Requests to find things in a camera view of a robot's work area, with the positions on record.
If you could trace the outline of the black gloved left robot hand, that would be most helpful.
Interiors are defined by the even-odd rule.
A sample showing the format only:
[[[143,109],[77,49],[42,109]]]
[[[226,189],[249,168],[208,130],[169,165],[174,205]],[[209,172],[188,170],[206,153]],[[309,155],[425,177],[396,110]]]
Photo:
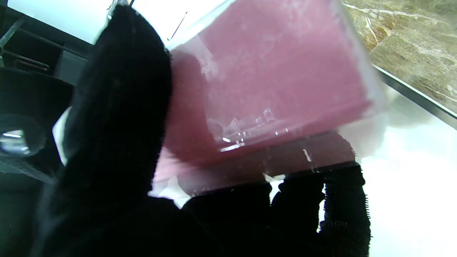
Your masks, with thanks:
[[[260,182],[192,197],[150,197],[172,90],[170,55],[146,19],[114,8],[73,93],[67,164],[44,188],[31,257],[367,257],[364,177],[350,160],[292,175],[270,200]]]

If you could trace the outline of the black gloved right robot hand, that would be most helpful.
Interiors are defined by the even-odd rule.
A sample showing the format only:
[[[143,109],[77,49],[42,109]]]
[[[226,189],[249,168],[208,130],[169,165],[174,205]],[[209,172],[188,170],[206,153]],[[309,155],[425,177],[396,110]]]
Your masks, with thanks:
[[[50,182],[62,165],[53,127],[69,107],[73,86],[50,75],[0,71],[1,167]]]

